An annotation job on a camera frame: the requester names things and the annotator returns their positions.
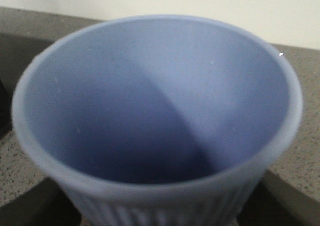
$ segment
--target blue cup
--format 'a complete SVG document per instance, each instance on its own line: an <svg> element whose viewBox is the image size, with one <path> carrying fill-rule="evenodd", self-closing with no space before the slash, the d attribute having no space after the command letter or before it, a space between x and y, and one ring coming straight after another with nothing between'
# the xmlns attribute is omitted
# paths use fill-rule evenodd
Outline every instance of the blue cup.
<svg viewBox="0 0 320 226"><path fill-rule="evenodd" d="M13 98L25 152L97 226L223 226L290 145L301 87L258 37L209 19L101 23L37 56Z"/></svg>

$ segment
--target gray speckled countertop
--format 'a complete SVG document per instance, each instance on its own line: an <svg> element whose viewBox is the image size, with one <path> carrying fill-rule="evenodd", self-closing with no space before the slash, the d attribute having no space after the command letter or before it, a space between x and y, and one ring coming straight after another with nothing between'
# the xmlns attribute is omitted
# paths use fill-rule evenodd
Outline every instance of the gray speckled countertop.
<svg viewBox="0 0 320 226"><path fill-rule="evenodd" d="M281 47L300 79L304 113L292 146L269 170L320 203L320 51Z"/></svg>
<svg viewBox="0 0 320 226"><path fill-rule="evenodd" d="M55 41L97 22L0 7L0 33L22 37ZM304 93L305 112L296 140L269 168L263 181L292 213L304 222L316 225L320 222L320 51L280 45L276 47L284 53L298 74ZM0 160L0 206L24 193L44 177L21 151L14 132L0 141ZM297 195L300 204L294 201L293 194Z"/></svg>

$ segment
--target cup rim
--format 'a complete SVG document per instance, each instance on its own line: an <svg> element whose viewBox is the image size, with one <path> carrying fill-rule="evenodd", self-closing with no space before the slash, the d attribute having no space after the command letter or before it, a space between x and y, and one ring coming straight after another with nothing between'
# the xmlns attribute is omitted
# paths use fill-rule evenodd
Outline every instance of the cup rim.
<svg viewBox="0 0 320 226"><path fill-rule="evenodd" d="M58 48L83 34L88 34L97 29L115 24L163 19L198 21L210 24L213 27L223 27L224 29L248 38L270 54L281 68L287 80L289 91L288 112L282 125L271 140L248 160L214 175L177 183L152 185L116 182L91 176L56 160L42 149L40 143L29 128L24 112L26 101L25 95L28 84L32 81L33 75L40 67L41 63ZM283 55L280 55L276 48L239 27L217 20L187 15L146 15L122 18L99 23L63 37L34 58L33 62L29 65L18 82L12 101L12 122L17 138L21 142L23 150L46 174L67 189L82 192L93 197L108 199L115 202L126 202L128 204L153 204L155 199L157 199L157 203L170 203L176 200L193 201L206 199L208 195L212 194L212 188L216 189L214 194L217 195L230 189L240 187L241 185L250 182L252 179L261 177L267 166L269 166L294 139L303 113L303 95L298 77L290 63Z"/></svg>

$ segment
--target ribbed cup exterior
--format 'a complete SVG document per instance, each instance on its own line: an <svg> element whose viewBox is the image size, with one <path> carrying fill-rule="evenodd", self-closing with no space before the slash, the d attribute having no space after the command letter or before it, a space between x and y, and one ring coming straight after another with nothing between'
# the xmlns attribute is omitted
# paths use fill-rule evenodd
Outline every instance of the ribbed cup exterior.
<svg viewBox="0 0 320 226"><path fill-rule="evenodd" d="M225 226L241 211L259 179L205 201L167 206L116 204L64 190L95 226Z"/></svg>

